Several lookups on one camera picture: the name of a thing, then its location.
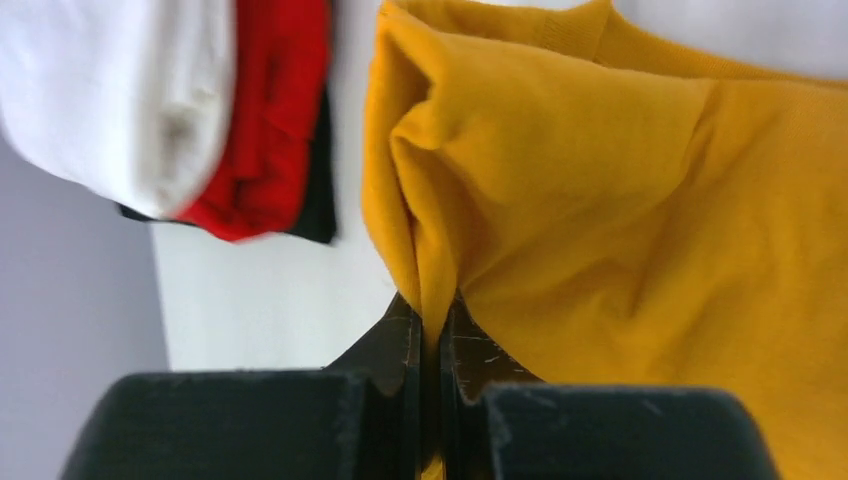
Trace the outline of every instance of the yellow fabric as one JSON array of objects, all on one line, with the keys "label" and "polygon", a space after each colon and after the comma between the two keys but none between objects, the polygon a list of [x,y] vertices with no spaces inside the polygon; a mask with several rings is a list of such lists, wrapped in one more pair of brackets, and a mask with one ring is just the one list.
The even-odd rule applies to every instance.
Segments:
[{"label": "yellow fabric", "polygon": [[459,288],[546,381],[722,387],[785,478],[848,478],[844,84],[603,0],[390,1],[365,142],[366,224],[430,352]]}]

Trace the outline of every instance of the white table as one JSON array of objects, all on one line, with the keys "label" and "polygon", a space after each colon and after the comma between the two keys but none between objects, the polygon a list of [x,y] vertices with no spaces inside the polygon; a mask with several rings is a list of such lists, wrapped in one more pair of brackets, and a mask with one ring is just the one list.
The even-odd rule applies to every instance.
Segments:
[{"label": "white table", "polygon": [[[379,319],[394,287],[360,211],[362,111],[379,0],[337,0],[331,73],[340,236],[229,245],[193,228],[152,235],[174,369],[322,366]],[[493,1],[569,7],[579,0]],[[620,0],[666,38],[763,65],[848,78],[848,1]]]}]

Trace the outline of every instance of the mustard yellow cloth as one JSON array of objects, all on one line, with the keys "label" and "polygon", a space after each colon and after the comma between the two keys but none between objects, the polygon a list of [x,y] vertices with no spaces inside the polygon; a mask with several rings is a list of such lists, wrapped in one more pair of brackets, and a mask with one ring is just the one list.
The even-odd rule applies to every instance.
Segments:
[{"label": "mustard yellow cloth", "polygon": [[366,224],[431,351],[459,288],[546,381],[725,388],[785,478],[846,479],[845,87],[605,0],[389,1]]}]

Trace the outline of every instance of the white shirt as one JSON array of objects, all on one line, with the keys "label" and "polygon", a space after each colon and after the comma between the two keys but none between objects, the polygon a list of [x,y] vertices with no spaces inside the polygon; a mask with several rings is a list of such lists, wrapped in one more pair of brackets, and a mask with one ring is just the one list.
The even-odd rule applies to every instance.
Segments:
[{"label": "white shirt", "polygon": [[232,0],[0,0],[0,116],[27,161],[151,217],[226,140]]}]

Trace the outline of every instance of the gray background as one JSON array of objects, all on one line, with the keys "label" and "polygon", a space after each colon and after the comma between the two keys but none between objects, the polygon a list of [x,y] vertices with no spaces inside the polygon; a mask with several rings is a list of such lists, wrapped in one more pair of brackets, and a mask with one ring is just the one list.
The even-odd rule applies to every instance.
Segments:
[{"label": "gray background", "polygon": [[118,377],[167,368],[146,226],[0,138],[0,479],[56,478]]}]

